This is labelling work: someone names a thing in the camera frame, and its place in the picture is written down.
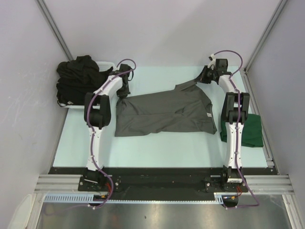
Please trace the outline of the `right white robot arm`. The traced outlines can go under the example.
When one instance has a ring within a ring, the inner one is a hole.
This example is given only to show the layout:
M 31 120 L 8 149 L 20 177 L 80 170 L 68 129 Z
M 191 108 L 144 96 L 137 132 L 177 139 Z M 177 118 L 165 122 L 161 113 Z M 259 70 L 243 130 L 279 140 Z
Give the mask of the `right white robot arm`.
M 204 66 L 198 76 L 200 83 L 216 82 L 225 93 L 221 111 L 221 121 L 225 122 L 227 134 L 226 161 L 216 181 L 216 191 L 235 192 L 242 190 L 244 183 L 242 166 L 242 133 L 248 118 L 250 95 L 241 92 L 233 81 L 233 73 L 228 71 L 228 60 L 209 57 L 210 63 Z

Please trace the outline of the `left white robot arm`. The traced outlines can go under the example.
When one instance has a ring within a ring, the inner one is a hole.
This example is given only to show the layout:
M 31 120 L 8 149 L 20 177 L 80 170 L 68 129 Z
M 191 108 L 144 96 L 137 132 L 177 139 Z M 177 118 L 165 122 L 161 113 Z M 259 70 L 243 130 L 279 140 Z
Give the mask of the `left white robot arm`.
M 89 128 L 90 148 L 86 170 L 82 177 L 83 184 L 89 184 L 99 191 L 107 183 L 103 174 L 102 142 L 106 136 L 107 126 L 111 122 L 111 99 L 113 96 L 126 98 L 130 94 L 129 76 L 133 76 L 132 67 L 120 63 L 110 73 L 106 82 L 93 93 L 87 93 L 84 102 L 84 121 Z

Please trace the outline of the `grey t shirt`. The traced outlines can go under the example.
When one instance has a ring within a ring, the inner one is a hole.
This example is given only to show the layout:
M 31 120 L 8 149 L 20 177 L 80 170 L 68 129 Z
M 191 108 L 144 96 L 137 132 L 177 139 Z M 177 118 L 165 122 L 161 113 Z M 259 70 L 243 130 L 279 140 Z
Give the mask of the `grey t shirt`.
M 116 137 L 145 136 L 160 132 L 217 131 L 213 104 L 195 81 L 174 89 L 119 99 L 116 105 Z

